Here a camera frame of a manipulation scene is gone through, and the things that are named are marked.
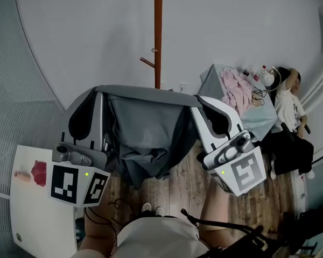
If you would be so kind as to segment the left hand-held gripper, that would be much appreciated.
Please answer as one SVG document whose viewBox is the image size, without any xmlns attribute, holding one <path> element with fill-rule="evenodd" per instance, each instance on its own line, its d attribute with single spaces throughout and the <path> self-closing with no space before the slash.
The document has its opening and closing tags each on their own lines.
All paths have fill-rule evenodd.
<svg viewBox="0 0 323 258">
<path fill-rule="evenodd" d="M 71 206 L 99 205 L 111 175 L 111 152 L 103 152 L 103 102 L 103 93 L 91 88 L 64 113 L 61 142 L 52 152 L 51 199 Z"/>
</svg>

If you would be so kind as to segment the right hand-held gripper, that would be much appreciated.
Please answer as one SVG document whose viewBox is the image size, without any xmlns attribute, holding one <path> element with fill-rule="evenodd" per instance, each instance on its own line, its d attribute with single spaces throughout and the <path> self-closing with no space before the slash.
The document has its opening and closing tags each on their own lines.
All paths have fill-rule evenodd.
<svg viewBox="0 0 323 258">
<path fill-rule="evenodd" d="M 230 105 L 207 96 L 195 97 L 201 106 L 191 107 L 191 113 L 207 153 L 203 167 L 225 192 L 247 194 L 266 179 L 261 149 L 251 142 Z"/>
</svg>

